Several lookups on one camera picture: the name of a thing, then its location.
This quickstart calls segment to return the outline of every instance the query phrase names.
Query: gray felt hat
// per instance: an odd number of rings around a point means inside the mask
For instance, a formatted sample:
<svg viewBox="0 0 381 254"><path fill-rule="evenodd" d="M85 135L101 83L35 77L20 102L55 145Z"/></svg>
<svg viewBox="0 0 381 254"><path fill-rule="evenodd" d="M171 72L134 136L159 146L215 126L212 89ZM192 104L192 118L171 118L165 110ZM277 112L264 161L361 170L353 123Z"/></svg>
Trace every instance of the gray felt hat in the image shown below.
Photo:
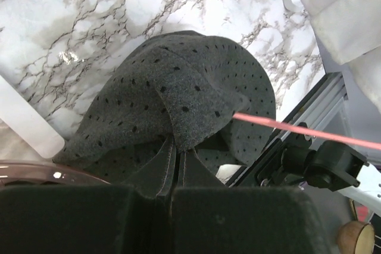
<svg viewBox="0 0 381 254"><path fill-rule="evenodd" d="M249 165L272 129L233 120L235 112L276 116L271 83L246 49L193 31L156 36L116 69L54 162L118 183L173 134L213 173Z"/></svg>

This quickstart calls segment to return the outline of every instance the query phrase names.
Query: black mount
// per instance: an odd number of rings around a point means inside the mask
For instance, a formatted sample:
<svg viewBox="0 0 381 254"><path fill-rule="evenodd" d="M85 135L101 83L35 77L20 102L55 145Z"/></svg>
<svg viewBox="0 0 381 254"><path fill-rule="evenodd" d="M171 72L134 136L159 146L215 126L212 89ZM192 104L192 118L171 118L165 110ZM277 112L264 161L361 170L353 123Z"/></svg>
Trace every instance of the black mount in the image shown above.
<svg viewBox="0 0 381 254"><path fill-rule="evenodd" d="M361 167L368 165L365 156L339 142L325 141L318 150L309 149L311 144L300 134L276 139L233 185L281 186L290 184L290 177L295 184L306 181L333 192L360 185L356 178Z"/></svg>

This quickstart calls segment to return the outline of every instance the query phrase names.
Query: white plastic strip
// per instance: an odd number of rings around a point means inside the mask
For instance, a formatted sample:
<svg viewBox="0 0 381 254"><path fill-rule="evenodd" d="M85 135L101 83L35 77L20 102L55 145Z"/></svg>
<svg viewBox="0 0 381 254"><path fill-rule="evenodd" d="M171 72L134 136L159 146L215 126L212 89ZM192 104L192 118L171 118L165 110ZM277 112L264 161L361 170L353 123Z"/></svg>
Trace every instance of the white plastic strip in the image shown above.
<svg viewBox="0 0 381 254"><path fill-rule="evenodd" d="M43 158L52 158L65 145L65 140L1 76L0 120Z"/></svg>

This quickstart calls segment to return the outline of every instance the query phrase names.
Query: clear glass bowl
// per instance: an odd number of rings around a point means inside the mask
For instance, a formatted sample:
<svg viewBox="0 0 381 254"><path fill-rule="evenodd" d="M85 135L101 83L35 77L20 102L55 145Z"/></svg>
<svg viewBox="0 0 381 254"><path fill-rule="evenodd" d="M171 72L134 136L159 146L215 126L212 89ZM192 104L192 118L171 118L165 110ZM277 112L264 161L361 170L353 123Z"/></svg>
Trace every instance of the clear glass bowl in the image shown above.
<svg viewBox="0 0 381 254"><path fill-rule="evenodd" d="M0 161L0 187L22 184L96 185L108 182L50 162Z"/></svg>

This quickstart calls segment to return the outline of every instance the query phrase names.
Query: marble surface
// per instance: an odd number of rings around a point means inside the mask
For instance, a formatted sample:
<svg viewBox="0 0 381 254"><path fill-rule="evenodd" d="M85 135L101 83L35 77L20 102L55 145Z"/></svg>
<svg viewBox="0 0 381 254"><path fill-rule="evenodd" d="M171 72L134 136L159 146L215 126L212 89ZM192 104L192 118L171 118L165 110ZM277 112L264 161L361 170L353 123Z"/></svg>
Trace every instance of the marble surface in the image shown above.
<svg viewBox="0 0 381 254"><path fill-rule="evenodd" d="M307 14L282 0L0 0L0 75L69 139L135 47L187 29L249 50L273 83L279 120L324 74ZM12 136L1 130L4 148Z"/></svg>

